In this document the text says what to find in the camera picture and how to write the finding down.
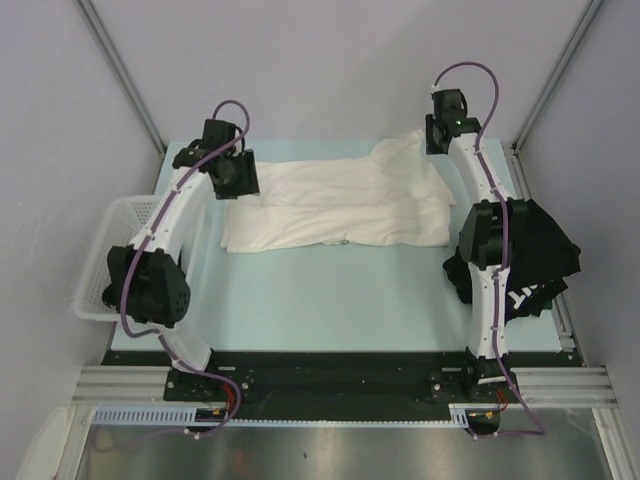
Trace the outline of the white t shirt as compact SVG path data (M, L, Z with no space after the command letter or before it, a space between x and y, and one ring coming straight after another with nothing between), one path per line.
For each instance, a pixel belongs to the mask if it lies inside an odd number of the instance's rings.
M448 246L456 200L423 156L423 141L416 130L360 158L258 163L261 192L226 204L221 248Z

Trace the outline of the white plastic laundry basket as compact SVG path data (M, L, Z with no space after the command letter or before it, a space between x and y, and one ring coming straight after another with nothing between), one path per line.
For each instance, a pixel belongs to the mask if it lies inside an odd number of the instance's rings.
M136 195L115 200L106 210L89 250L73 301L74 313L84 320L118 322L119 314L102 300L111 284L107 256L113 246L126 246L150 219L159 196Z

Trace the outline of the black t shirt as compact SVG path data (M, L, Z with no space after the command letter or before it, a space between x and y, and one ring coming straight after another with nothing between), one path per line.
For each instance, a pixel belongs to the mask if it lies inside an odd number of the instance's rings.
M110 309L115 309L117 304L117 292L113 284L109 284L101 296L103 304Z

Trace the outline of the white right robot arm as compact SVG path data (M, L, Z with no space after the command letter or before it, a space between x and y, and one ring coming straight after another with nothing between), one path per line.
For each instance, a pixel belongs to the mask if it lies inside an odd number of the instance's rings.
M481 126L468 115L459 89L432 88L433 112L425 118L427 152L446 154L457 167L471 207L459 233L458 251L468 265L472 292L469 351L499 361L505 340L507 283L522 236L526 204L500 181L481 139Z

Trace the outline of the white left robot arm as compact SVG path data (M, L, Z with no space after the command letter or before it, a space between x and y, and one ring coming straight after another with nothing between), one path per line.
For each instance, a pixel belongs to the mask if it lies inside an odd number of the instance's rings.
M111 283L104 302L116 309L127 336L156 337L172 366L189 372L185 385L202 400L219 392L221 376L207 366L210 347L183 323L192 288L181 253L210 199L259 194L246 133L229 121L206 120L201 138L174 157L170 183L149 220L127 245L107 255Z

